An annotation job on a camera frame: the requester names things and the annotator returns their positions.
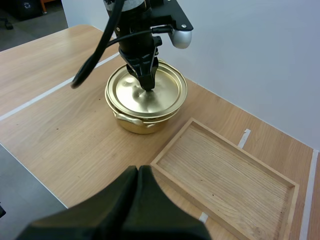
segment pot handle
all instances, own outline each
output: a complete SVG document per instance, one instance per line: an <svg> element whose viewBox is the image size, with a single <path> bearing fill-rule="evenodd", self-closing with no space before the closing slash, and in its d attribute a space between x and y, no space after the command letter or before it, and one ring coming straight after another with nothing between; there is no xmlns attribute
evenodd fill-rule
<svg viewBox="0 0 320 240"><path fill-rule="evenodd" d="M126 122L132 123L134 125L138 125L138 126L144 125L144 122L138 118L130 117L130 116L124 115L122 113L115 113L114 112L113 114L114 114L115 118L118 120L126 121Z"/></svg>

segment gray floor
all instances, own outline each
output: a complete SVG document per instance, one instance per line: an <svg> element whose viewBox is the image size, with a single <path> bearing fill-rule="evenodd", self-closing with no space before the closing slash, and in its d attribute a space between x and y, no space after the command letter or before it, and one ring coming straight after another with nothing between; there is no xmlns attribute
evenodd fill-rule
<svg viewBox="0 0 320 240"><path fill-rule="evenodd" d="M19 21L0 9L0 17L8 18L14 27L13 30L7 30L0 22L0 52L68 28L59 0L48 2L45 6L46 14L24 21Z"/></svg>
<svg viewBox="0 0 320 240"><path fill-rule="evenodd" d="M46 4L47 14L18 21L0 9L14 30L0 23L0 51L66 29L61 2ZM6 215L0 218L0 240L13 240L32 221L66 208L0 145L0 205Z"/></svg>
<svg viewBox="0 0 320 240"><path fill-rule="evenodd" d="M0 145L0 240L14 239L30 222L66 208Z"/></svg>

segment gold lid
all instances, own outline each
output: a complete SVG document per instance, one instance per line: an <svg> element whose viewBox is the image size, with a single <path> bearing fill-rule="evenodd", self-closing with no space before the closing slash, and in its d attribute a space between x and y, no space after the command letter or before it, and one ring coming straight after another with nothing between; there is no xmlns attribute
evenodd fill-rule
<svg viewBox="0 0 320 240"><path fill-rule="evenodd" d="M109 78L106 95L120 112L143 119L169 115L180 108L187 97L187 82L182 74L160 61L155 74L155 88L145 91L124 65Z"/></svg>

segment white tape line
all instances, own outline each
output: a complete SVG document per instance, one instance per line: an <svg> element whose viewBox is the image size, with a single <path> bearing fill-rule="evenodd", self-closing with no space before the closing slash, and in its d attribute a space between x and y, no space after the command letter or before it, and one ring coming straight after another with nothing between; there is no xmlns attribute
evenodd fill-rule
<svg viewBox="0 0 320 240"><path fill-rule="evenodd" d="M39 181L39 183L41 183L42 186L44 186L45 189L47 189L63 206L65 206L66 209L68 208L56 195L54 195L54 193L53 193L52 191L50 191L49 188L46 187L46 185L44 185L32 172L30 172L29 169L25 167L25 165L23 165L8 149L6 149L5 146L3 146L1 143L0 143L0 145L1 145L8 153L10 153L11 156L14 157L14 159L17 160L18 163L20 163L32 176L34 176L34 178L37 179L37 180Z"/></svg>
<svg viewBox="0 0 320 240"><path fill-rule="evenodd" d="M246 143L246 141L247 141L250 133L251 133L251 130L250 130L250 129L246 129L246 130L244 131L244 134L242 135L242 138L241 138L241 140L240 140L240 142L239 142L239 144L238 144L238 147L239 147L239 148L242 149L242 148L244 147L244 145L245 145L245 143ZM208 215L205 214L204 212L201 213L201 216L199 217L199 221L201 221L201 222L203 222L203 223L205 224L206 221L207 221L207 219L208 219Z"/></svg>
<svg viewBox="0 0 320 240"><path fill-rule="evenodd" d="M241 140L240 140L240 142L239 142L239 144L238 144L238 147L239 147L239 148L241 148L241 149L244 148L244 145L245 145L245 143L246 143L246 141L247 141L250 133L251 133L251 130L250 130L250 129L246 129L246 130L244 131L244 134L243 134L243 136L242 136L242 138L241 138Z"/></svg>
<svg viewBox="0 0 320 240"><path fill-rule="evenodd" d="M306 188L299 240L307 240L307 237L308 237L310 212L311 212L311 206L312 206L312 195L314 193L318 154L319 154L319 151L314 149L312 153L308 185Z"/></svg>
<svg viewBox="0 0 320 240"><path fill-rule="evenodd" d="M95 68L100 67L102 64L105 64L107 62L109 62L110 60L114 59L116 56L118 56L119 53L117 52L116 54L106 58L105 60L99 62ZM48 91L45 91L44 93L40 94L39 96L36 96L35 98L31 99L30 101L27 101L26 103L16 107L15 109L7 112L6 114L0 116L0 121L12 116L13 114L16 114L17 112L21 111L22 109L25 109L26 107L29 107L31 104L34 104L36 102L38 102L39 100L45 98L46 96L48 96L49 94L52 94L53 92L61 89L62 87L64 87L65 85L69 84L72 82L72 80L74 79L75 76L69 78L68 80L65 80L64 82L58 84L57 86L49 89Z"/></svg>
<svg viewBox="0 0 320 240"><path fill-rule="evenodd" d="M208 215L205 214L204 212L201 213L201 216L199 217L199 221L201 221L201 222L203 222L205 224L207 219L208 219Z"/></svg>
<svg viewBox="0 0 320 240"><path fill-rule="evenodd" d="M120 53L117 52L117 53L113 54L112 56L106 58L105 60L102 60L101 62L98 62L97 65L95 66L95 69L96 69L97 67L100 67L102 64L105 64L105 63L109 62L110 60L114 59L114 58L115 58L116 56L118 56L119 54L120 54Z"/></svg>

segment wooden tray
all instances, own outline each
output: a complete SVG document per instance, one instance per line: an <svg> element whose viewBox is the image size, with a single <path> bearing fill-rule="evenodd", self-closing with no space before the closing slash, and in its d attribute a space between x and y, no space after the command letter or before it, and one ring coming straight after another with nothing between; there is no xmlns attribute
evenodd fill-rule
<svg viewBox="0 0 320 240"><path fill-rule="evenodd" d="M299 185L190 119L151 163L240 240L287 240Z"/></svg>

